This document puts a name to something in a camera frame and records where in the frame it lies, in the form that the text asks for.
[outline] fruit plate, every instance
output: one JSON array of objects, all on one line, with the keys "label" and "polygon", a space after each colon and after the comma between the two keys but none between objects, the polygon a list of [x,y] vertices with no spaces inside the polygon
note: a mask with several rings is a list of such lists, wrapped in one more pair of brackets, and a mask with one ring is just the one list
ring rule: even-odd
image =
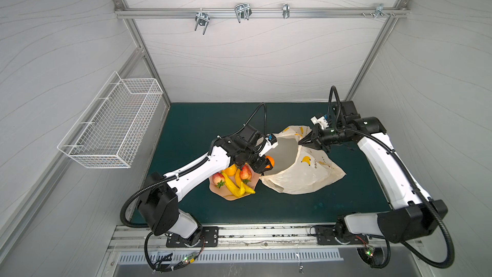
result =
[{"label": "fruit plate", "polygon": [[[245,165],[245,167],[249,167],[249,170],[251,171],[251,181],[248,182],[248,184],[246,184],[246,185],[248,185],[250,188],[254,189],[256,187],[256,184],[260,180],[261,174],[254,172],[253,169],[251,169],[251,167],[249,165]],[[234,176],[230,176],[229,178],[232,180],[232,182],[234,182]],[[245,193],[242,197],[238,198],[238,197],[234,196],[231,193],[231,191],[229,189],[227,189],[227,187],[225,187],[225,185],[218,188],[217,186],[213,185],[212,175],[209,177],[209,181],[210,181],[209,187],[210,187],[210,190],[212,191],[212,193],[218,194],[220,197],[222,197],[226,200],[232,201],[232,200],[236,200],[236,199],[241,199],[241,198],[249,195],[248,193]]]}]

